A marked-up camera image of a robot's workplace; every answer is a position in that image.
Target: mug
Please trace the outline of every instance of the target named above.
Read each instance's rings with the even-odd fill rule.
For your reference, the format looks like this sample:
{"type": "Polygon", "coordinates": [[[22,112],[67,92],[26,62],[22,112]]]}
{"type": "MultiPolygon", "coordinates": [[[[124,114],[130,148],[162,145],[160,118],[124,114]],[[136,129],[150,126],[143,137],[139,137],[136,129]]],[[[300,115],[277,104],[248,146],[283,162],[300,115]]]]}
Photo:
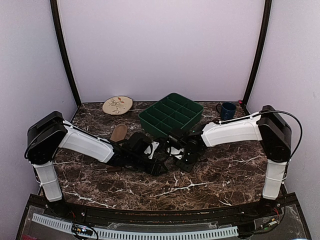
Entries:
{"type": "Polygon", "coordinates": [[[220,114],[221,120],[230,120],[234,118],[237,106],[232,102],[224,102],[222,104],[217,104],[215,109],[220,114]]]}

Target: black pole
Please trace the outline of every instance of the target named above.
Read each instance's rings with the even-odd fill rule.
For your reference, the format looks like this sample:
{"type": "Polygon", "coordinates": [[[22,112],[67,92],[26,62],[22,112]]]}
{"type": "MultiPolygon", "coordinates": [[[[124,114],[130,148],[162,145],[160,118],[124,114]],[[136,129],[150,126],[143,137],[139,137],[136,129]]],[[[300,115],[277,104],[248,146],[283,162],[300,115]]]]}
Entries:
{"type": "Polygon", "coordinates": [[[262,52],[263,52],[264,45],[265,45],[266,35],[267,35],[267,29],[268,29],[270,12],[271,12],[271,4],[272,4],[272,0],[265,0],[258,45],[256,47],[256,52],[255,52],[255,56],[254,56],[254,60],[253,60],[253,65],[252,65],[249,81],[246,86],[246,90],[245,90],[243,100],[242,100],[242,105],[244,107],[246,107],[248,104],[252,89],[254,87],[255,79],[257,76],[262,52]]]}
{"type": "Polygon", "coordinates": [[[65,73],[68,78],[69,85],[70,85],[75,103],[78,107],[80,107],[82,103],[81,103],[81,99],[80,99],[80,96],[78,93],[76,82],[75,82],[75,79],[74,79],[74,76],[72,74],[71,67],[70,67],[70,62],[69,62],[69,58],[68,58],[68,54],[67,54],[64,36],[62,33],[62,28],[61,28],[57,0],[50,0],[50,4],[51,4],[51,11],[52,11],[52,17],[53,17],[56,38],[58,40],[65,73]]]}

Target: green compartment tray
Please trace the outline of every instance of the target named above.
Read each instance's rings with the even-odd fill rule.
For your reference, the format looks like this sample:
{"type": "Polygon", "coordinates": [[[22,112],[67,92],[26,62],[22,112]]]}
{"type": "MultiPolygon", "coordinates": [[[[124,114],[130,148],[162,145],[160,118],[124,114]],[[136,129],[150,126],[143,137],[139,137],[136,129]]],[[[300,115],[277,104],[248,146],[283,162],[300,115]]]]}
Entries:
{"type": "Polygon", "coordinates": [[[190,130],[201,119],[204,107],[177,93],[171,93],[139,114],[141,126],[156,138],[171,129],[190,130]]]}

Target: mug handle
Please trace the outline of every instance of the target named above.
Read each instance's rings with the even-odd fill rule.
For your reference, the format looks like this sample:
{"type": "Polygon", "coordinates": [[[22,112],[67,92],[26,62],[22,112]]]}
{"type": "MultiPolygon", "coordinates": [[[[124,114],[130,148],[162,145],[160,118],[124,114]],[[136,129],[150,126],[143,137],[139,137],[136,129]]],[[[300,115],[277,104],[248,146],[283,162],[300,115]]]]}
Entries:
{"type": "Polygon", "coordinates": [[[218,103],[216,106],[215,106],[215,110],[220,114],[221,113],[221,108],[222,108],[222,105],[220,103],[218,103]]]}

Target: brown marble tabletop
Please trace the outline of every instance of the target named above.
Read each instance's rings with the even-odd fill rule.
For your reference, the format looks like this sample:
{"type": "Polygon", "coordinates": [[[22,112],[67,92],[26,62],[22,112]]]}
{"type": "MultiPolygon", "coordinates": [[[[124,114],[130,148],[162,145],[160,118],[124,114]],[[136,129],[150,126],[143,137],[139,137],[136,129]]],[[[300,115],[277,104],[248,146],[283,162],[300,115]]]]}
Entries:
{"type": "MultiPolygon", "coordinates": [[[[142,130],[138,114],[153,102],[135,102],[124,115],[107,115],[102,103],[85,103],[72,123],[100,138],[110,138],[116,125],[128,126],[127,137],[142,130]]],[[[199,124],[218,117],[217,102],[204,106],[199,124]]],[[[239,105],[235,117],[245,113],[239,105]]],[[[67,202],[122,210],[173,211],[202,210],[241,205],[260,199],[267,158],[258,141],[243,141],[210,147],[191,172],[181,171],[169,158],[169,171],[151,176],[123,169],[107,172],[107,166],[91,157],[61,149],[55,170],[67,202]]]]}

